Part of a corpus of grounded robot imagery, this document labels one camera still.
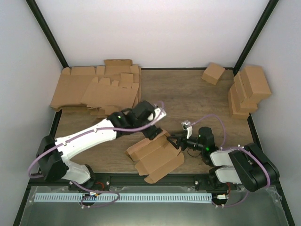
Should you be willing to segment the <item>brown cardboard box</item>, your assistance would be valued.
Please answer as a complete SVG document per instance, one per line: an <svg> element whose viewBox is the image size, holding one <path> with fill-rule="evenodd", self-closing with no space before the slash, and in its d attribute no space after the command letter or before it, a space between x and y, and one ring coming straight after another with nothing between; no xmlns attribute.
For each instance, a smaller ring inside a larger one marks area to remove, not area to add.
<svg viewBox="0 0 301 226"><path fill-rule="evenodd" d="M148 184L157 183L184 163L184 154L167 140L168 136L163 130L153 140L145 138L125 151Z"/></svg>

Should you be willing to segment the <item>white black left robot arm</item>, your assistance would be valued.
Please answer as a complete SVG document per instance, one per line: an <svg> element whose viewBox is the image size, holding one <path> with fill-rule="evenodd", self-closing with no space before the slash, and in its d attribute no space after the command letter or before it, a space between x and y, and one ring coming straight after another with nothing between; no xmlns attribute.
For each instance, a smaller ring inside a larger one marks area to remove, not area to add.
<svg viewBox="0 0 301 226"><path fill-rule="evenodd" d="M33 164L39 165L41 173L29 176L44 178L46 182L65 179L91 190L96 185L92 168L87 164L74 163L71 159L98 144L136 132L142 132L147 139L153 140L162 132L155 123L165 116L163 107L142 101L134 108L113 112L96 125L75 134L59 138L48 135L42 139L33 161Z"/></svg>

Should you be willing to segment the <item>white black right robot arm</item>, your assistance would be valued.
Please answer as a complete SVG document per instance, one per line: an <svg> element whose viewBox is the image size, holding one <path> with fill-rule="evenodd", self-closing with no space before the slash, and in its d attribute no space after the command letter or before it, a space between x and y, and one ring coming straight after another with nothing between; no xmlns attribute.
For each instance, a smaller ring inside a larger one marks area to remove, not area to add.
<svg viewBox="0 0 301 226"><path fill-rule="evenodd" d="M185 134L171 135L166 139L176 149L199 151L202 161L212 167L209 184L221 189L226 183L244 186L249 192L269 187L277 181L280 173L277 167L255 143L223 149L215 143L212 129L201 127L198 136L191 135L191 127Z"/></svg>

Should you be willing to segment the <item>lower folded brown box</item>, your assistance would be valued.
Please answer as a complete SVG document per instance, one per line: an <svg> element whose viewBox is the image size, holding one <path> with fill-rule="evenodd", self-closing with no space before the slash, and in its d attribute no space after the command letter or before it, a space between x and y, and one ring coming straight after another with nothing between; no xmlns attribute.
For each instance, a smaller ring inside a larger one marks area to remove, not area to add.
<svg viewBox="0 0 301 226"><path fill-rule="evenodd" d="M231 118L235 119L247 119L249 113L239 112L238 111L238 97L235 86L232 85L228 91L228 104L229 104L229 113Z"/></svg>

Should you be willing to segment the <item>folded brown box tilted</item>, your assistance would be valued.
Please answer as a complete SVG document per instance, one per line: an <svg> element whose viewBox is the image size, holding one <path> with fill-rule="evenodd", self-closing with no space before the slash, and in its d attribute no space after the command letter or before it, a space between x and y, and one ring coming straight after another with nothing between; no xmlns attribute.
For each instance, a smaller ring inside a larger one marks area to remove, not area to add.
<svg viewBox="0 0 301 226"><path fill-rule="evenodd" d="M201 79L205 80L206 82L212 85L216 85L220 80L224 71L225 71L224 67L216 63L210 63L208 67L204 70Z"/></svg>

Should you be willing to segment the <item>top folded brown box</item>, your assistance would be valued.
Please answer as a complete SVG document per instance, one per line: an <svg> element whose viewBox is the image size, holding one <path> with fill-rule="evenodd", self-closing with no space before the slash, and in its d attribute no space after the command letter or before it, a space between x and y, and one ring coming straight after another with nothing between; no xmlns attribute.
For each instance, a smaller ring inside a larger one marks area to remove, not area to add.
<svg viewBox="0 0 301 226"><path fill-rule="evenodd" d="M270 97L271 90L261 66L245 66L241 71L241 79L246 96L251 102L259 103Z"/></svg>

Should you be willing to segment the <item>stack of flat cardboard blanks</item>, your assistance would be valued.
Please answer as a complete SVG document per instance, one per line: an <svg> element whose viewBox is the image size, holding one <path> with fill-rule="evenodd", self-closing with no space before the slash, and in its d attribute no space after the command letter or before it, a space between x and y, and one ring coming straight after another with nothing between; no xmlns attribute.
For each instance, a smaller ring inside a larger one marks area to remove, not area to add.
<svg viewBox="0 0 301 226"><path fill-rule="evenodd" d="M141 67L130 59L62 70L50 107L55 111L88 112L104 118L136 106L141 100Z"/></svg>

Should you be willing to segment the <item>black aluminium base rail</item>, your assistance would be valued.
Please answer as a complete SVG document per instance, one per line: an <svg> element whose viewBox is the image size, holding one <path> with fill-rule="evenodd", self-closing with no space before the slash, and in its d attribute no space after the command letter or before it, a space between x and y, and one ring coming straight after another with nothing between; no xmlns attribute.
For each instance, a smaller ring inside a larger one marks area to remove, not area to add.
<svg viewBox="0 0 301 226"><path fill-rule="evenodd" d="M109 190L112 187L124 186L188 186L197 190L212 188L208 174L168 174L154 184L145 180L146 176L137 173L95 173L81 186L91 190Z"/></svg>

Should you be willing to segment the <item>black right frame post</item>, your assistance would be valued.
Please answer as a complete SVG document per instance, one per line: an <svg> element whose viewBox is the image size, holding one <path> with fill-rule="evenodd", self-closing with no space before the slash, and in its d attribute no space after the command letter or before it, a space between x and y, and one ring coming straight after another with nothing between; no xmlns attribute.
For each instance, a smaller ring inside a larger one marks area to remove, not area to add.
<svg viewBox="0 0 301 226"><path fill-rule="evenodd" d="M262 12L255 28L253 29L243 51L241 52L235 66L233 67L232 71L234 76L238 73L240 68L242 67L243 63L245 62L248 54L250 53L251 49L253 48L256 40L258 39L259 35L261 34L265 24L267 23L268 19L270 18L272 12L274 11L276 5L278 4L279 0L269 0L264 11Z"/></svg>

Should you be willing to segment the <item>black frame post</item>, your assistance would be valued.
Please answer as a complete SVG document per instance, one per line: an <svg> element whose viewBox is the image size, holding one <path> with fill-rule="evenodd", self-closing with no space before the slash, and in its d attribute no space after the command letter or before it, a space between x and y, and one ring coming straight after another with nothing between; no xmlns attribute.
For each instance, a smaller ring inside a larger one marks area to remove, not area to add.
<svg viewBox="0 0 301 226"><path fill-rule="evenodd" d="M48 40L52 50L54 51L57 59L59 60L60 64L63 68L69 67L54 35L52 34L37 2L35 0L26 0L28 7L30 8L33 16L35 17L36 21L38 22L40 28L42 29L46 39Z"/></svg>
<svg viewBox="0 0 301 226"><path fill-rule="evenodd" d="M274 11L276 5L278 4L279 0L269 0L264 11L262 12L255 28L253 29L243 51L241 52L235 66L233 67L232 71L234 76L238 73L240 68L242 67L243 63L245 62L248 54L250 53L251 49L253 48L256 40L258 39L259 35L261 34L265 24L267 23L268 19L270 18L272 12Z"/></svg>

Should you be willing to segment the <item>black left frame post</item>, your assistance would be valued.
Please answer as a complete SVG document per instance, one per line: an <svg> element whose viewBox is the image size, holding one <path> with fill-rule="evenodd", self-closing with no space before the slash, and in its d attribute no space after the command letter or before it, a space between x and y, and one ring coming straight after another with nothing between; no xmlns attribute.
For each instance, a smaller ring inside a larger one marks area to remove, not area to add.
<svg viewBox="0 0 301 226"><path fill-rule="evenodd" d="M52 34L37 2L35 0L26 0L28 7L30 8L33 16L35 17L36 21L38 22L40 28L42 29L46 39L48 40L52 50L54 51L57 59L59 60L60 64L63 68L69 67L54 35Z"/></svg>

